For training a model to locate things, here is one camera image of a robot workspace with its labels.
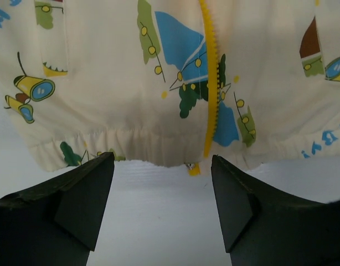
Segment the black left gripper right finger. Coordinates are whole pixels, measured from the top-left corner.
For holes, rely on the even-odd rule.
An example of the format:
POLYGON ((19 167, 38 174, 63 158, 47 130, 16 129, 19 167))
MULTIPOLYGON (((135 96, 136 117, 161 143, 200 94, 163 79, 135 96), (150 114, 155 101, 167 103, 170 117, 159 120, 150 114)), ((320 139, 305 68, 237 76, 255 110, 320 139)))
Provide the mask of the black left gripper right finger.
POLYGON ((211 173, 232 265, 340 265, 340 200, 294 196, 218 155, 211 173))

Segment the cream printed hooded kids jacket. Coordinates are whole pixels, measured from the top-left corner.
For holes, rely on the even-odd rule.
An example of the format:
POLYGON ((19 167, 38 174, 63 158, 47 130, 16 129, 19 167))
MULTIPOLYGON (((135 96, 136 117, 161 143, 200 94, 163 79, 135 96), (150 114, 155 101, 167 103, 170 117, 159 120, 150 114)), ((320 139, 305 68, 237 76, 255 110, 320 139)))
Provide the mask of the cream printed hooded kids jacket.
POLYGON ((46 171, 340 156, 340 1, 0 1, 0 93, 46 171))

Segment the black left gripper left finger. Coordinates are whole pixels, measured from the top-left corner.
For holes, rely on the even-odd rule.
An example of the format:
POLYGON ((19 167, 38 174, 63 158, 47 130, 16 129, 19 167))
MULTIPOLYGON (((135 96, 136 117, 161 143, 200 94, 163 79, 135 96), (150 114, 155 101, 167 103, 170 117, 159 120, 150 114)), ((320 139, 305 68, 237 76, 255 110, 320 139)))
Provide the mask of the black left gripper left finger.
POLYGON ((86 265, 96 248, 114 175, 97 158, 0 198, 0 265, 86 265))

